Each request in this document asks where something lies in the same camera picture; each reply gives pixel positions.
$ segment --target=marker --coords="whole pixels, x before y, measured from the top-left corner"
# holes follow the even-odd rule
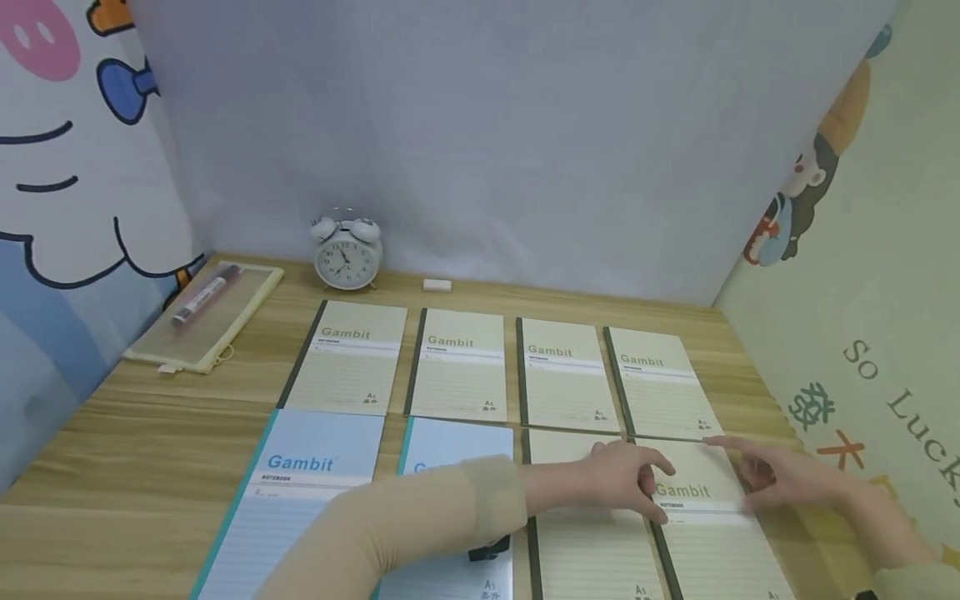
[[[174,327],[181,327],[186,324],[190,317],[200,312],[200,309],[203,308],[205,304],[223,292],[227,284],[236,279],[241,273],[243,273],[243,269],[237,265],[226,267],[219,275],[207,283],[206,287],[203,288],[199,294],[194,296],[190,302],[177,311],[177,314],[170,320],[170,324]]]

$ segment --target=wooden desk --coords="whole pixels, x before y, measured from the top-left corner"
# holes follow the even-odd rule
[[[507,317],[512,423],[519,421],[514,322],[524,316],[679,335],[728,432],[798,445],[717,310],[459,281],[452,294],[428,294],[418,277],[392,274],[380,276],[378,291],[325,292],[310,265],[243,260],[277,264],[286,277],[234,340],[231,360],[210,375],[173,376],[122,362],[3,496],[0,597],[186,597],[324,298],[412,309],[375,478],[396,471],[423,306]],[[849,597],[869,581],[838,517],[784,510],[762,521],[801,600]],[[748,565],[744,571],[749,576]],[[517,599],[529,597],[529,581],[520,535]]]

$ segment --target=hand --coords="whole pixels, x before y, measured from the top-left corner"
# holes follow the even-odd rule
[[[582,463],[594,505],[631,509],[660,524],[667,521],[666,513],[649,497],[656,486],[652,466],[667,475],[677,471],[658,451],[621,440],[597,442]]]
[[[841,508],[851,492],[863,485],[838,468],[786,448],[734,436],[704,438],[704,444],[743,454],[740,473],[754,489],[743,502],[744,509],[750,512],[782,504]]]

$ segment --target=white alarm clock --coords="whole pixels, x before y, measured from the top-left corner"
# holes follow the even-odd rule
[[[329,287],[359,290],[370,285],[383,261],[380,227],[350,208],[331,208],[310,228],[319,244],[313,266]]]

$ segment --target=cream notebook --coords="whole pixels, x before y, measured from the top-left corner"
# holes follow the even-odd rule
[[[523,430],[524,461],[574,461],[619,438]],[[663,600],[643,518],[633,511],[555,509],[528,521],[534,600]]]
[[[386,415],[407,309],[324,300],[278,408]]]
[[[522,424],[620,430],[596,329],[517,319],[516,344]]]
[[[604,335],[631,435],[699,441],[723,434],[680,338],[615,327]]]
[[[404,413],[507,420],[503,317],[424,308]]]
[[[683,599],[792,600],[759,522],[740,510],[744,493],[727,453],[694,442],[637,442],[659,450],[677,469],[673,477],[657,472],[653,498],[670,517],[659,528],[660,557]]]

